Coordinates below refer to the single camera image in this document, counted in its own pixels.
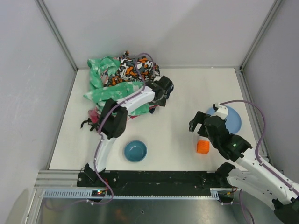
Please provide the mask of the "teal ceramic bowl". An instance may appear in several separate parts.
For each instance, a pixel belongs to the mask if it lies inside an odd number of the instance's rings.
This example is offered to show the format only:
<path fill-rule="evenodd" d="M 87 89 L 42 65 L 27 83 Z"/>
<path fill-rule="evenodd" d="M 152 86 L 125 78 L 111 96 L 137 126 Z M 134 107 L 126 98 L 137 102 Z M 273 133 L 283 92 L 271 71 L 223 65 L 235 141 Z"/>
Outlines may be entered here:
<path fill-rule="evenodd" d="M 124 148 L 124 156 L 130 162 L 140 162 L 147 155 L 147 147 L 140 140 L 129 142 Z"/>

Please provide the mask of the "navy blue denim jeans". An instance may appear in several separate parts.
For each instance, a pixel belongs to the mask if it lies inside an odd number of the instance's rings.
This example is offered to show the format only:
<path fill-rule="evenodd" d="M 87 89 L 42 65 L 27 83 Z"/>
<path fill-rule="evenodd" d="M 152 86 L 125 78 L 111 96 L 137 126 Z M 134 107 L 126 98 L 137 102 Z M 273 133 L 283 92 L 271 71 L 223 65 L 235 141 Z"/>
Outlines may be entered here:
<path fill-rule="evenodd" d="M 166 106 L 166 101 L 174 89 L 173 82 L 162 76 L 158 81 L 148 81 L 146 83 L 155 93 L 154 99 L 149 103 L 149 113 L 153 114 L 156 107 Z"/>

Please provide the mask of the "orange plastic cube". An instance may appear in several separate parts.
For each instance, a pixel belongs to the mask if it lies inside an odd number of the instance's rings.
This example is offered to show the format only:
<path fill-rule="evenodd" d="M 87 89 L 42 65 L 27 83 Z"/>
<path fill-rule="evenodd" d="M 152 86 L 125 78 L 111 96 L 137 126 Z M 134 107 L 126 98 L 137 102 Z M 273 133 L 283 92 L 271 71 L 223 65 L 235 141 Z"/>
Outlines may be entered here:
<path fill-rule="evenodd" d="M 196 152 L 199 154 L 208 154 L 210 151 L 210 142 L 207 140 L 199 140 Z"/>

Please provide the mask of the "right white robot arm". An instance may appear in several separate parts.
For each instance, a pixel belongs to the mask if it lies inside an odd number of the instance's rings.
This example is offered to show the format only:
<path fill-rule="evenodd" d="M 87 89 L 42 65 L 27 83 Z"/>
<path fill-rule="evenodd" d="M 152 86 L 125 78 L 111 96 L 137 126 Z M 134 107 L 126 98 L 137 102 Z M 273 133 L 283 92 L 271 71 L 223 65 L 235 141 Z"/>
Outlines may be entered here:
<path fill-rule="evenodd" d="M 243 137 L 230 134 L 225 116 L 211 116 L 198 111 L 189 122 L 189 131 L 201 127 L 198 135 L 208 138 L 212 146 L 228 161 L 244 168 L 243 171 L 229 162 L 223 163 L 217 173 L 227 182 L 268 205 L 284 224 L 299 222 L 299 185 L 283 175 L 255 152 Z"/>

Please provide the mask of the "light blue plate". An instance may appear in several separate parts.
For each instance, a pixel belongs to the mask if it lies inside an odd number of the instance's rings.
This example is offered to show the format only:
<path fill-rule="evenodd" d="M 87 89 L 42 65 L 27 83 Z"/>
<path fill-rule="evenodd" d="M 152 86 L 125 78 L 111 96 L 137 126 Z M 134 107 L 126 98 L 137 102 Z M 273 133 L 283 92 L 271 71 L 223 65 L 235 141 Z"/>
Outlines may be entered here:
<path fill-rule="evenodd" d="M 226 122 L 221 119 L 213 119 L 212 124 L 220 131 L 224 131 L 224 128 L 226 128 L 230 134 L 237 134 L 242 126 L 241 117 L 235 109 L 229 106 L 226 106 L 226 108 L 228 111 Z"/>

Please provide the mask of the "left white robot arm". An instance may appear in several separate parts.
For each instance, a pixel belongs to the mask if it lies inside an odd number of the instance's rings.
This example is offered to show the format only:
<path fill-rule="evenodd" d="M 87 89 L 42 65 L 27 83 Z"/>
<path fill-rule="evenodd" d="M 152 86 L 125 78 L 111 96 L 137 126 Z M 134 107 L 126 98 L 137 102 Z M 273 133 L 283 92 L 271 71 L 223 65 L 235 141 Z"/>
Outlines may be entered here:
<path fill-rule="evenodd" d="M 84 175 L 89 182 L 99 180 L 99 173 L 106 169 L 109 152 L 115 140 L 124 133 L 129 114 L 146 103 L 165 106 L 173 88 L 173 82 L 162 76 L 157 81 L 143 83 L 141 88 L 127 97 L 119 100 L 110 98 L 105 103 L 98 120 L 100 141 L 92 160 L 84 167 Z"/>

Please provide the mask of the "orange black patterned cloth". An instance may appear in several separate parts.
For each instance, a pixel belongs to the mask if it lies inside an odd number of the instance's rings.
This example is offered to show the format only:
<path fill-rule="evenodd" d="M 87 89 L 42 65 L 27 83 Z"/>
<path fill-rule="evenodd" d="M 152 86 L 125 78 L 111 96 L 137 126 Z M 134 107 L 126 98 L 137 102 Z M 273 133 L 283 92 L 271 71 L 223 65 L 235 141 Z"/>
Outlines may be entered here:
<path fill-rule="evenodd" d="M 122 56 L 106 56 L 99 68 L 100 80 L 104 87 L 115 86 L 123 82 L 141 82 L 155 80 L 161 76 L 159 66 L 146 54 L 131 58 L 125 51 Z"/>

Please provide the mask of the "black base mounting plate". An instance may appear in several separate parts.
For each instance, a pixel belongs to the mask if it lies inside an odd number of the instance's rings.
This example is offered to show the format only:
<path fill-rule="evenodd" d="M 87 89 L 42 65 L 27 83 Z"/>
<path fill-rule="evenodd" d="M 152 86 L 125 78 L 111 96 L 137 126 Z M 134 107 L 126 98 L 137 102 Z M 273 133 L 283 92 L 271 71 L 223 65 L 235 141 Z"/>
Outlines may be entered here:
<path fill-rule="evenodd" d="M 206 171 L 104 171 L 100 176 L 115 196 L 209 196 L 212 188 L 232 189 L 227 180 Z"/>

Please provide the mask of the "pink patterned cloth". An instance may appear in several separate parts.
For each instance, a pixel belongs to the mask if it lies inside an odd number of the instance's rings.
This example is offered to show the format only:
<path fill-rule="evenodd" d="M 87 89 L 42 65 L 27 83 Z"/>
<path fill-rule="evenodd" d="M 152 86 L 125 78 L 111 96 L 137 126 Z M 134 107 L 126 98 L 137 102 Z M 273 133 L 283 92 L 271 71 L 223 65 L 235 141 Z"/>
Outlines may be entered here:
<path fill-rule="evenodd" d="M 93 129 L 98 130 L 96 123 L 99 121 L 100 113 L 108 99 L 112 98 L 113 100 L 118 100 L 127 97 L 139 90 L 142 86 L 143 84 L 141 82 L 128 82 L 88 91 L 84 97 L 96 104 L 93 110 L 88 111 L 88 124 L 94 126 L 90 131 Z"/>

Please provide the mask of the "green white tie-dye cloth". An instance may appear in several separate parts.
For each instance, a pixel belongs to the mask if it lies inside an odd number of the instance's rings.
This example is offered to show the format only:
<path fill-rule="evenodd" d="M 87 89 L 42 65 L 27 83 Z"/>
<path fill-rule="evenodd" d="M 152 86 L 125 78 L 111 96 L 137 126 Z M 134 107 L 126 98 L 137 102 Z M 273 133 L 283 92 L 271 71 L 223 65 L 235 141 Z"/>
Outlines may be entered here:
<path fill-rule="evenodd" d="M 88 59 L 87 65 L 89 91 L 84 98 L 95 103 L 100 112 L 108 99 L 118 100 L 138 91 L 144 86 L 144 81 L 155 77 L 152 70 L 158 70 L 145 56 L 135 62 L 128 51 L 119 57 Z"/>

